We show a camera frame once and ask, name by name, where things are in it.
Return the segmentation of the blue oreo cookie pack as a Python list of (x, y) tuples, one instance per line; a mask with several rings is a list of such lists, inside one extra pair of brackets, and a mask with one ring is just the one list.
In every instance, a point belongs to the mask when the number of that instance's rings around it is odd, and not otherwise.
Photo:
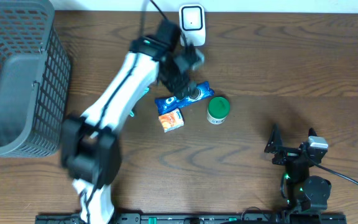
[(169, 113), (175, 109), (184, 108), (198, 101), (214, 96), (214, 90), (210, 88), (209, 82), (203, 82), (196, 86), (195, 94), (178, 100), (175, 96), (169, 98), (157, 98), (155, 104), (159, 115)]

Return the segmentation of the green lid jar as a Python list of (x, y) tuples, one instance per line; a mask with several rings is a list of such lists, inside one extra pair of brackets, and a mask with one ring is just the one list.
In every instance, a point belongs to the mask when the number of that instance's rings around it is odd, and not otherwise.
[(230, 112), (229, 101), (221, 96), (211, 99), (207, 109), (207, 120), (212, 124), (221, 124)]

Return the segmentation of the light green wipes packet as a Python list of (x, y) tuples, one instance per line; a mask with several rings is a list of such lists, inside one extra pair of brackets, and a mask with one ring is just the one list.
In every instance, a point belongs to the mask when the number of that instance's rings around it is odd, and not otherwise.
[(140, 98), (135, 102), (135, 105), (134, 107), (131, 109), (130, 113), (129, 113), (129, 116), (130, 117), (134, 117), (136, 115), (136, 107), (137, 107), (137, 103), (139, 100), (141, 100), (148, 92), (149, 92), (150, 88), (147, 87), (145, 88), (145, 90), (143, 91), (143, 93), (141, 94)]

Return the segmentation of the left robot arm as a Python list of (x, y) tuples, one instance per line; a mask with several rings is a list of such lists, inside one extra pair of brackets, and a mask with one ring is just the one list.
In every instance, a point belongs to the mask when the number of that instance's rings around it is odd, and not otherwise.
[(105, 92), (81, 115), (69, 114), (62, 124), (61, 165), (80, 196), (84, 223), (109, 223), (114, 216), (111, 184), (122, 157), (119, 134), (144, 90), (156, 81), (179, 100), (196, 91), (189, 70), (204, 62), (193, 44), (175, 54), (184, 35), (176, 23), (164, 19), (154, 35), (133, 40), (118, 74)]

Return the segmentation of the orange snack packet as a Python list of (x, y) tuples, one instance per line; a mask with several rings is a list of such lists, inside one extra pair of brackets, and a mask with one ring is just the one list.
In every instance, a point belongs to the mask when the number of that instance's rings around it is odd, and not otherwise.
[(165, 133), (180, 128), (185, 124), (179, 109), (175, 109), (169, 113), (160, 115), (158, 120), (160, 121), (160, 124), (162, 125)]

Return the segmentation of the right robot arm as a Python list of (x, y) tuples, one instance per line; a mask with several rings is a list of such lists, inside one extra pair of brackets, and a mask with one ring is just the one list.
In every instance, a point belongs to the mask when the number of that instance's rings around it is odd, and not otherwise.
[(304, 220), (303, 215), (314, 217), (318, 223), (321, 212), (327, 209), (332, 185), (320, 176), (311, 175), (310, 167), (321, 163), (328, 147), (325, 138), (318, 136), (313, 128), (308, 131), (308, 139), (298, 147), (286, 147), (278, 126), (273, 125), (264, 152), (274, 155), (273, 164), (285, 167), (280, 193), (288, 207), (280, 212), (282, 223), (299, 223)]

